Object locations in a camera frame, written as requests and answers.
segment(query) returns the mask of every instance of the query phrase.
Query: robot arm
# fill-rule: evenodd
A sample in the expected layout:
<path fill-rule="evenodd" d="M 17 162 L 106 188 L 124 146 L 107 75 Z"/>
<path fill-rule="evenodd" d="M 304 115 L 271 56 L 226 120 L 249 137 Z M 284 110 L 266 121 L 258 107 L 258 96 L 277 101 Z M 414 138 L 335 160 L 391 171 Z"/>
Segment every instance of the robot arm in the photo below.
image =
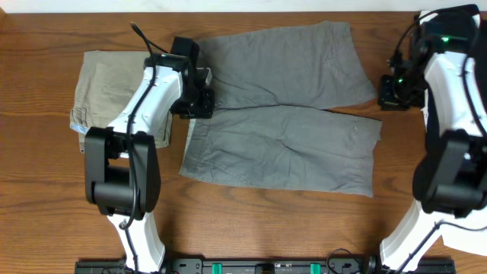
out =
<path fill-rule="evenodd" d="M 85 139 L 86 197 L 96 204 L 115 226 L 126 251 L 126 266 L 139 272 L 158 272 L 164 259 L 164 245 L 158 237 L 153 210 L 161 191 L 154 135 L 164 126 L 171 112 L 182 118 L 210 118 L 215 99 L 208 87 L 209 68 L 196 68 L 198 45 L 176 37 L 171 54 L 154 54 L 145 60 L 144 78 L 123 112 L 107 128 L 90 128 Z M 145 97 L 155 64 L 155 81 Z M 134 178 L 129 168 L 117 167 L 109 159 L 127 158 L 126 140 L 129 115 L 136 104 L 132 122 L 133 162 L 137 180 L 138 204 L 132 212 Z M 133 214 L 131 226 L 124 230 Z"/>
<path fill-rule="evenodd" d="M 445 221 L 467 228 L 487 225 L 487 136 L 482 133 L 487 128 L 483 100 L 487 90 L 478 77 L 485 75 L 487 23 L 480 21 L 475 5 L 416 20 L 419 28 L 410 58 L 403 61 L 396 52 L 391 59 L 394 76 L 382 78 L 379 99 L 383 110 L 404 110 L 423 107 L 425 94 L 429 95 L 428 154 L 415 172 L 415 201 L 380 244 L 382 264 L 397 272 L 416 270 L 440 236 L 449 247 L 487 255 L 487 247 L 478 244 L 487 241 L 487 231 L 438 225 Z"/>

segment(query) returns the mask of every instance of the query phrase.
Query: wood grain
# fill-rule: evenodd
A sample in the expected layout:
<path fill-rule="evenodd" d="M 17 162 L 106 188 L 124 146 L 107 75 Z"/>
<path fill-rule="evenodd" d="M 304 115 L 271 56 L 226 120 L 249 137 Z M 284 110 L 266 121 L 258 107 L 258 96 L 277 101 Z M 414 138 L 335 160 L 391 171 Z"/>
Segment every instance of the wood grain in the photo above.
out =
<path fill-rule="evenodd" d="M 0 7 L 0 31 L 2 31 L 3 21 L 5 20 L 6 17 L 7 17 L 7 14 L 2 9 L 2 7 Z"/>
<path fill-rule="evenodd" d="M 10 14 L 0 33 L 0 272 L 70 273 L 80 258 L 119 258 L 112 225 L 84 197 L 84 156 L 68 127 L 83 52 L 145 50 L 132 32 L 169 48 L 195 39 L 267 27 L 349 21 L 361 63 L 377 83 L 412 13 Z M 336 111 L 380 119 L 374 198 L 307 191 L 254 190 L 178 175 L 188 121 L 175 119 L 158 150 L 163 186 L 158 231 L 173 254 L 207 258 L 325 257 L 338 247 L 375 253 L 412 202 L 424 155 L 418 110 L 380 112 L 375 102 Z M 487 273 L 485 257 L 438 241 L 431 256 L 452 256 L 458 273 Z"/>

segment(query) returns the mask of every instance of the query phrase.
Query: black bracket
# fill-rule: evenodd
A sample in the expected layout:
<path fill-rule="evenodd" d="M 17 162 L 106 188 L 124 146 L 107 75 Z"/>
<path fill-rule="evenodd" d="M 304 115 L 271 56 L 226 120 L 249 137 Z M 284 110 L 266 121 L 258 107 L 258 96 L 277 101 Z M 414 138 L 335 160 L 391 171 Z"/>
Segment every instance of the black bracket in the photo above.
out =
<path fill-rule="evenodd" d="M 487 146 L 464 130 L 446 131 L 416 168 L 412 194 L 425 212 L 467 217 L 487 205 Z"/>
<path fill-rule="evenodd" d="M 156 65 L 172 68 L 183 78 L 181 97 L 174 102 L 170 111 L 183 119 L 212 118 L 215 108 L 215 92 L 209 84 L 212 78 L 210 68 L 196 68 L 199 46 L 190 38 L 175 37 L 170 53 L 154 54 Z M 151 58 L 145 66 L 151 65 Z"/>
<path fill-rule="evenodd" d="M 126 151 L 126 135 L 113 132 L 111 128 L 91 127 L 84 142 L 86 199 L 96 204 L 103 215 L 129 215 L 134 195 L 132 175 L 127 167 L 113 166 L 109 162 Z M 138 132 L 132 136 L 132 144 L 140 194 L 135 219 L 141 220 L 145 212 L 154 210 L 161 191 L 161 175 L 154 137 Z"/>

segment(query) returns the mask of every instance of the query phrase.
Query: gray shorts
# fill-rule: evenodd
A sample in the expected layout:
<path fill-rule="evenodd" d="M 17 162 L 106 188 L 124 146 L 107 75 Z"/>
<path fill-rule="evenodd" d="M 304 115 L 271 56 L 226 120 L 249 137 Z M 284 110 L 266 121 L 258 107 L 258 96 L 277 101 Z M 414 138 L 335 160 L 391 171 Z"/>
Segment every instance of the gray shorts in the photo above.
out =
<path fill-rule="evenodd" d="M 181 175 L 372 196 L 381 122 L 324 111 L 376 97 L 349 24 L 281 27 L 199 45 L 219 110 L 190 123 Z"/>

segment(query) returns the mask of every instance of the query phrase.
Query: black cable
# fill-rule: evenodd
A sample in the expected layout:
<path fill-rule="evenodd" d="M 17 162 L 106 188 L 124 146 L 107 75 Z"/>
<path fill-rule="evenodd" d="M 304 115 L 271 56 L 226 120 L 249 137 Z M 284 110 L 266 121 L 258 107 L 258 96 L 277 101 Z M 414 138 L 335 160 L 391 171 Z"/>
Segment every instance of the black cable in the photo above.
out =
<path fill-rule="evenodd" d="M 429 240 L 429 238 L 431 238 L 431 236 L 433 236 L 433 234 L 438 229 L 440 229 L 440 226 L 442 226 L 442 225 L 450 225 L 450 226 L 453 226 L 455 228 L 459 228 L 459 229 L 462 229 L 464 231 L 471 231 L 471 232 L 487 231 L 487 226 L 485 226 L 483 228 L 465 228 L 461 225 L 453 224 L 453 223 L 450 223 L 447 221 L 440 221 L 438 223 L 434 223 L 433 228 L 428 232 L 426 237 L 421 241 L 421 243 L 417 246 L 417 248 L 414 249 L 414 251 L 408 256 L 406 261 L 404 261 L 404 263 L 398 268 L 398 270 L 396 270 L 394 272 L 394 274 L 400 274 L 406 268 L 406 266 L 412 260 L 412 258 L 414 258 L 414 256 L 416 256 L 416 254 L 423 248 L 423 246 L 425 246 L 425 244 Z"/>
<path fill-rule="evenodd" d="M 345 248 L 337 248 L 337 249 L 335 249 L 334 251 L 332 251 L 332 253 L 330 253 L 330 254 L 328 255 L 328 258 L 326 258 L 326 267 L 328 268 L 328 270 L 329 270 L 330 272 L 333 272 L 334 274 L 339 274 L 339 273 L 338 273 L 337 271 L 335 271 L 333 268 L 329 267 L 329 259 L 332 257 L 332 255 L 333 255 L 334 253 L 336 253 L 336 252 L 338 252 L 338 251 L 345 251 L 346 253 L 348 253 L 348 254 L 350 254 L 350 255 L 353 255 L 353 254 L 352 254 L 352 252 L 350 252 L 350 251 L 346 250 Z M 358 262 L 358 261 L 357 261 L 357 259 L 355 259 L 355 258 L 352 258 L 352 259 L 353 259 L 355 262 L 357 262 L 357 263 L 358 263 L 358 265 L 360 265 L 360 262 Z"/>
<path fill-rule="evenodd" d="M 138 108 L 144 101 L 145 97 L 151 90 L 151 88 L 154 86 L 155 83 L 155 75 L 156 75 L 156 68 L 155 68 L 155 59 L 154 55 L 152 54 L 152 48 L 151 45 L 149 45 L 149 42 L 145 35 L 142 33 L 140 28 L 137 27 L 137 25 L 134 22 L 131 22 L 130 25 L 132 26 L 132 29 L 135 31 L 136 34 L 138 34 L 145 42 L 145 45 L 147 46 L 147 49 L 150 54 L 150 58 L 152 61 L 152 79 L 149 81 L 149 85 L 145 89 L 144 93 L 138 99 L 137 103 L 135 104 L 134 108 L 132 109 L 132 112 L 129 114 L 128 120 L 127 120 L 127 132 L 126 132 L 126 144 L 127 144 L 127 152 L 129 153 L 129 165 L 130 165 L 130 174 L 132 177 L 132 191 L 133 191 L 133 201 L 132 201 L 132 211 L 130 212 L 130 217 L 127 222 L 121 222 L 119 224 L 119 228 L 123 230 L 127 230 L 130 228 L 130 225 L 132 225 L 132 222 L 134 221 L 135 217 L 135 210 L 137 209 L 138 205 L 138 187 L 137 187 L 137 173 L 135 172 L 135 162 L 134 162 L 134 157 L 133 157 L 133 144 L 132 144 L 132 137 L 130 135 L 130 132 L 132 130 L 132 124 L 134 122 L 134 115 L 137 113 Z"/>
<path fill-rule="evenodd" d="M 130 237 L 129 230 L 125 230 L 125 236 L 127 237 L 127 242 L 129 242 L 130 251 L 133 255 L 132 259 L 134 260 L 134 274 L 138 274 L 138 256 L 135 252 L 134 244 L 132 242 L 132 238 Z"/>
<path fill-rule="evenodd" d="M 477 27 L 477 24 L 473 20 L 473 18 L 470 16 L 469 16 L 469 18 L 470 18 L 470 23 L 473 23 L 473 27 L 475 28 L 476 31 L 475 31 L 475 35 L 473 36 L 472 42 L 470 44 L 470 47 L 466 53 L 465 59 L 463 60 L 463 64 L 462 64 L 463 91 L 465 92 L 466 101 L 469 104 L 470 112 L 472 113 L 472 116 L 473 116 L 473 121 L 475 122 L 475 124 L 479 128 L 479 131 L 482 134 L 482 136 L 484 138 L 486 138 L 487 132 L 485 131 L 483 124 L 480 122 L 479 115 L 477 114 L 476 108 L 473 105 L 472 97 L 470 96 L 468 84 L 466 83 L 466 63 L 468 62 L 468 59 L 471 57 L 471 55 L 473 53 L 473 48 L 476 45 L 477 40 L 479 39 L 479 28 Z"/>
<path fill-rule="evenodd" d="M 135 104 L 134 108 L 132 109 L 132 112 L 129 114 L 129 117 L 127 119 L 127 132 L 126 132 L 126 144 L 127 144 L 127 152 L 129 153 L 129 165 L 130 165 L 130 174 L 132 177 L 132 193 L 133 193 L 133 200 L 132 200 L 132 210 L 130 212 L 130 217 L 127 222 L 123 221 L 119 224 L 119 228 L 125 231 L 125 235 L 127 237 L 127 242 L 130 247 L 130 251 L 132 252 L 133 255 L 133 260 L 134 260 L 134 273 L 138 273 L 138 255 L 135 252 L 135 248 L 133 246 L 132 239 L 130 237 L 129 233 L 129 228 L 132 225 L 134 218 L 135 218 L 135 211 L 138 206 L 138 197 L 140 195 L 140 192 L 137 187 L 137 173 L 135 172 L 135 161 L 134 161 L 134 151 L 133 151 L 133 144 L 132 144 L 132 137 L 131 137 L 131 130 L 132 130 L 132 124 L 134 122 L 134 116 L 137 113 L 138 108 L 144 101 L 145 97 L 151 90 L 151 88 L 154 86 L 155 79 L 156 79 L 156 65 L 155 65 L 155 58 L 154 54 L 152 52 L 151 44 L 154 45 L 151 41 L 149 41 L 145 35 L 142 33 L 140 28 L 137 27 L 137 25 L 134 22 L 131 22 L 130 25 L 132 26 L 132 29 L 144 40 L 145 45 L 147 46 L 147 49 L 150 54 L 150 58 L 152 61 L 152 79 L 149 81 L 149 85 L 145 89 L 144 93 L 138 99 L 137 103 Z M 167 52 L 160 48 L 159 46 L 156 46 L 158 49 L 160 49 L 163 52 Z"/>

